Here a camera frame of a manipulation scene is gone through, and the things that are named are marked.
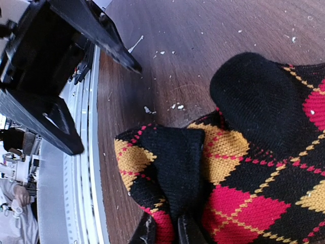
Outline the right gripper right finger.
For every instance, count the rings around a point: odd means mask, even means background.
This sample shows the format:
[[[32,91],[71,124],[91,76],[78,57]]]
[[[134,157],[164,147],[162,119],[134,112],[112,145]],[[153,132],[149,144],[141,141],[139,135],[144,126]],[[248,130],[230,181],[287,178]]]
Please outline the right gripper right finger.
[[[178,218],[178,236],[180,244],[207,244],[191,215],[182,215]]]

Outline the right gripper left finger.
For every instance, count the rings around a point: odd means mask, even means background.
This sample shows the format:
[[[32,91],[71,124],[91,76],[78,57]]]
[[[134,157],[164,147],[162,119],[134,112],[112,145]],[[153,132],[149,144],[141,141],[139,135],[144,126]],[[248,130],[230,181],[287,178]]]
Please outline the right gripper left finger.
[[[150,214],[144,212],[128,244],[155,244],[155,241],[156,222]]]

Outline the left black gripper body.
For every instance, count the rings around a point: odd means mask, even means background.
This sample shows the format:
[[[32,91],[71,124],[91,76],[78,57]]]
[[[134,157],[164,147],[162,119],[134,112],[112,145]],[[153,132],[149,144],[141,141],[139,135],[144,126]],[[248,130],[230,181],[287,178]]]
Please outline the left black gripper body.
[[[55,13],[48,1],[31,1],[1,52],[1,88],[58,96],[87,55],[90,41]]]

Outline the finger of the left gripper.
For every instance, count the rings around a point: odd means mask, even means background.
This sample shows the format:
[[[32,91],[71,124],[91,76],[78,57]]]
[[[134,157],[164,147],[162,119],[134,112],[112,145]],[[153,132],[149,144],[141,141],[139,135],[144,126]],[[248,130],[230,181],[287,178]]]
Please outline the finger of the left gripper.
[[[49,1],[51,9],[126,69],[142,73],[112,19],[93,1]]]
[[[1,89],[1,114],[39,134],[70,156],[84,152],[74,120],[59,96]]]

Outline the black argyle sock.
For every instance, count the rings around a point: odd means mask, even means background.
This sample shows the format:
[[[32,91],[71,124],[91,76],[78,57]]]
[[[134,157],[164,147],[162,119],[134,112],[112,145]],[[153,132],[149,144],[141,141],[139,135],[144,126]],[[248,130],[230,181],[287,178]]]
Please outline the black argyle sock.
[[[179,243],[191,215],[207,243],[324,243],[324,64],[244,52],[214,74],[216,110],[183,128],[115,137],[128,194]]]

